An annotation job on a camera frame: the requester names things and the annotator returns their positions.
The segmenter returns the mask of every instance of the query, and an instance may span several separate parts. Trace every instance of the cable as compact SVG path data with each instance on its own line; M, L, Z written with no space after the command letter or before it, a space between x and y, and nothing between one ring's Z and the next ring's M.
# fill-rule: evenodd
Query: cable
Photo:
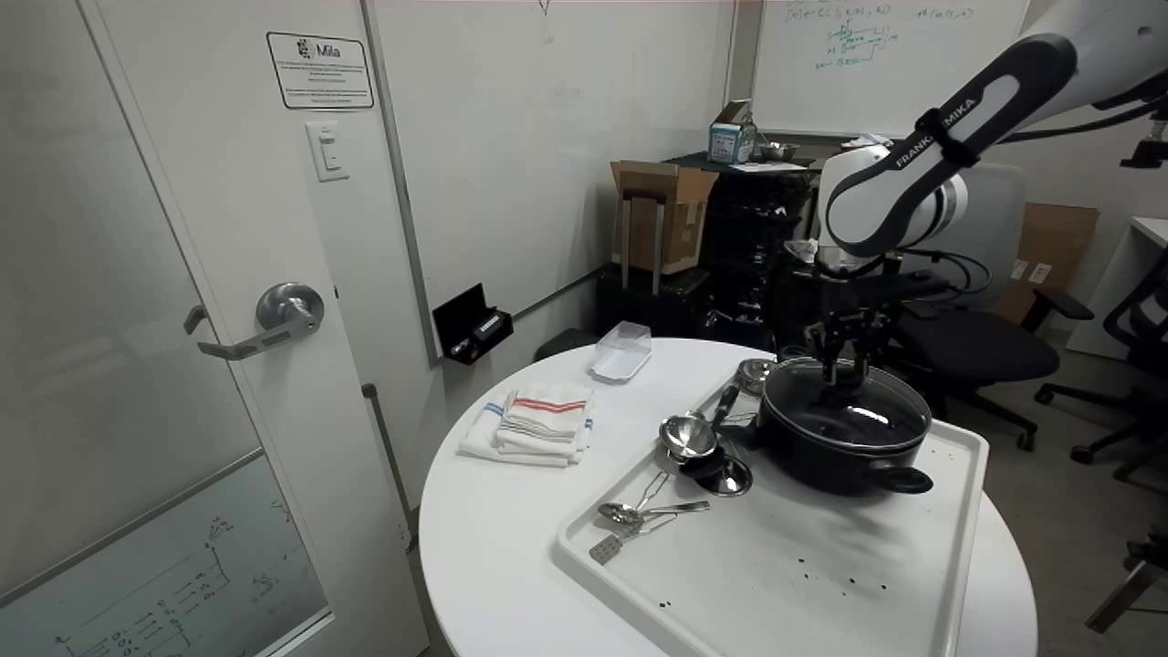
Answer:
M1154 99L1154 104L1147 104L1147 107L1133 107L1133 110L1122 110L1122 112L1113 112L1113 118L1103 118L1103 122L1092 122L1092 123L1049 129L1049 130L1013 130L1013 136L1007 136L1002 144L1035 144L1035 138L1103 130L1103 129L1129 123L1129 122L1140 122L1140 118L1147 118L1147 112L1154 112L1164 99Z

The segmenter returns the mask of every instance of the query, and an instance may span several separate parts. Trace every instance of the glass panel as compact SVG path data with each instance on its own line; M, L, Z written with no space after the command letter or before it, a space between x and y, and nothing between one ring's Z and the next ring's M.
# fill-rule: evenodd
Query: glass panel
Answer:
M270 590L294 602L266 622L294 629L326 606L294 524L255 528L255 544L283 559L282 568L250 568L262 559L226 568L205 549L208 517L170 506L220 501L222 487L259 467L266 487L238 488L238 511L277 505L288 517L228 369L183 336L200 295L68 0L0 9L0 152L0 629L41 633L20 616L41 608L46 616L32 616L68 634L65 655L87 655L107 646L107 629L160 623L144 622L137 590L183 615L191 594L226 583L255 602L270 577L282 579ZM270 640L255 615L215 622L222 634ZM164 655L191 655L194 629L183 623L186 649Z
M169 506L0 615L3 655L259 655L319 608L262 456Z

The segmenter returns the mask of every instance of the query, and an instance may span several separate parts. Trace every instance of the cardboard box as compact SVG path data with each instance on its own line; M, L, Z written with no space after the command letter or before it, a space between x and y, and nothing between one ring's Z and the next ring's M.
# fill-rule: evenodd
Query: cardboard box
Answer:
M708 159L719 159L719 164L745 159L753 136L754 136L753 104L745 99L727 104L722 112L708 123Z
M1096 208L1025 206L1011 286L1002 290L992 310L1007 321L1020 321L1031 304L1031 286L1065 291L1073 270L1092 247L1096 222Z
M657 208L661 228L661 273L694 270L700 264L703 202L714 186L714 170L611 159L618 181L618 231L611 264L620 264L625 234L620 217L626 212L626 267L653 270Z

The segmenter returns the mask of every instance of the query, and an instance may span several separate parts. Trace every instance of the white tray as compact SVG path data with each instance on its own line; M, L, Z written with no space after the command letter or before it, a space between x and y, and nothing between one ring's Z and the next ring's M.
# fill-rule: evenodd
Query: white tray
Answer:
M551 559L664 655L945 657L956 646L989 444L931 423L917 467L923 496L829 496L736 448L754 487L712 496L636 537L598 566L603 501L639 501L664 456L649 453L571 516ZM671 478L653 505L708 496Z

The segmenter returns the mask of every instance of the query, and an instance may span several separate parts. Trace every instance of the whiteboard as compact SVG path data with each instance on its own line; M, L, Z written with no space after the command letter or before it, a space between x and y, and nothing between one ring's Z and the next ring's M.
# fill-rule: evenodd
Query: whiteboard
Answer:
M767 0L754 123L907 136L1018 41L1030 0Z
M604 264L610 159L703 151L734 0L375 0L431 307L523 310Z

